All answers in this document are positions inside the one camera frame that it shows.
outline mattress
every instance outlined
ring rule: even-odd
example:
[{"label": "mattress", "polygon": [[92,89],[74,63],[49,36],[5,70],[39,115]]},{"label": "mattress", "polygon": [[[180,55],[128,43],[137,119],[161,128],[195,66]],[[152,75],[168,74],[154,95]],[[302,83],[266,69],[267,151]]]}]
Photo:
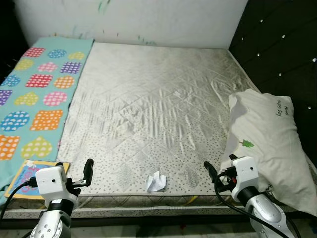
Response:
[{"label": "mattress", "polygon": [[[94,43],[57,156],[71,163],[73,179],[83,177],[88,158],[95,162],[76,216],[115,216],[113,209],[120,216],[144,209],[158,215],[168,207],[218,214],[224,208],[203,162],[220,167],[228,95],[248,88],[257,90],[227,50]],[[146,178],[156,171],[166,176],[166,187],[148,193]],[[42,204],[16,200],[7,217],[26,214],[21,208],[32,217]]]}]

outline turquoise blanket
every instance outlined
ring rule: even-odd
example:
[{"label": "turquoise blanket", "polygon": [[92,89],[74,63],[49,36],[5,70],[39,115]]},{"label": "turquoise blanket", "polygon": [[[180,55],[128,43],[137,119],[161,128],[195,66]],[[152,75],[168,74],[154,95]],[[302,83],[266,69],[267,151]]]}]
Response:
[{"label": "turquoise blanket", "polygon": [[0,86],[0,205],[25,159],[55,161],[93,39],[40,38]]}]

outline black cable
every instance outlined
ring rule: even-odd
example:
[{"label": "black cable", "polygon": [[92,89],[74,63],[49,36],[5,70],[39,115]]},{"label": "black cable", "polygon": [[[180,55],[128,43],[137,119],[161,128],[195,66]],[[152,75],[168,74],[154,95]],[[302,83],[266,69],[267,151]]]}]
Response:
[{"label": "black cable", "polygon": [[26,182],[20,184],[20,185],[10,194],[10,196],[8,197],[8,199],[6,200],[6,202],[5,202],[5,204],[4,204],[3,208],[2,208],[2,211],[1,211],[1,214],[0,214],[0,224],[1,224],[1,222],[2,222],[2,219],[3,219],[3,216],[4,216],[4,212],[6,211],[8,205],[9,205],[10,200],[12,199],[12,197],[14,196],[14,194],[15,194],[18,190],[20,190],[20,188],[22,188],[22,187],[24,187],[24,186],[26,186],[26,185],[28,185]]},{"label": "black cable", "polygon": [[28,238],[30,237],[30,234],[32,233],[33,230],[29,231],[27,234],[25,234],[24,236],[22,236],[21,238]]},{"label": "black cable", "polygon": [[252,214],[250,214],[250,213],[248,213],[248,212],[246,212],[246,211],[244,211],[244,210],[242,210],[242,209],[240,209],[240,208],[237,208],[237,207],[235,207],[235,206],[232,206],[231,204],[229,204],[228,202],[226,202],[226,201],[220,196],[220,194],[219,194],[219,192],[218,192],[218,187],[217,187],[218,182],[219,182],[219,180],[216,179],[216,180],[215,180],[215,183],[214,183],[214,191],[215,191],[215,193],[216,193],[218,199],[219,199],[223,204],[225,204],[226,206],[228,206],[228,207],[231,208],[232,210],[235,210],[236,212],[239,212],[239,213],[241,213],[241,214],[243,214],[243,215],[246,215],[246,216],[250,217],[251,219],[253,219],[253,220],[255,220],[255,221],[261,223],[262,225],[264,225],[264,226],[266,226],[267,228],[271,229],[272,231],[274,231],[275,233],[277,233],[277,234],[280,235],[281,237],[283,237],[283,238],[289,238],[287,235],[285,235],[283,232],[279,231],[277,228],[275,228],[274,226],[270,225],[269,223],[267,223],[267,222],[261,220],[260,218],[257,218],[256,216],[254,216],[254,215],[252,215]]},{"label": "black cable", "polygon": [[295,223],[290,218],[286,218],[286,219],[292,225],[292,227],[293,227],[293,229],[294,229],[294,231],[295,231],[295,233],[297,235],[297,238],[302,238],[301,234],[299,233],[299,230],[297,229],[297,227],[295,225]]}]

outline book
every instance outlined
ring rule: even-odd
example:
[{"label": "book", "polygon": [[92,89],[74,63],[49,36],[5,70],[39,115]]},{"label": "book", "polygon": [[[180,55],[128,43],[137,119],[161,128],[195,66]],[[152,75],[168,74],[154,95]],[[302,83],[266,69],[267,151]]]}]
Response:
[{"label": "book", "polygon": [[[49,162],[49,161],[38,161],[38,160],[25,160],[18,172],[16,173],[13,181],[10,186],[6,190],[4,196],[9,197],[10,194],[17,188],[20,184],[24,183],[28,178],[35,176],[36,171],[43,169],[54,167],[57,162]],[[69,168],[69,163],[63,162],[65,172],[67,172]],[[25,198],[25,199],[37,199],[43,200],[40,196],[39,190],[37,187],[24,186],[20,190],[18,190],[13,198]]]}]

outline crumpled paper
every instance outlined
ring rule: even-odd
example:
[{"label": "crumpled paper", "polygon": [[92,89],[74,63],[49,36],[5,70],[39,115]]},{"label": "crumpled paper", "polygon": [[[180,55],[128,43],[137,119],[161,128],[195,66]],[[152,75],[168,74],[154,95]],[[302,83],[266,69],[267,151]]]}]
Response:
[{"label": "crumpled paper", "polygon": [[166,186],[166,176],[159,175],[159,171],[147,177],[146,189],[148,192],[159,191],[165,188],[165,186]]}]

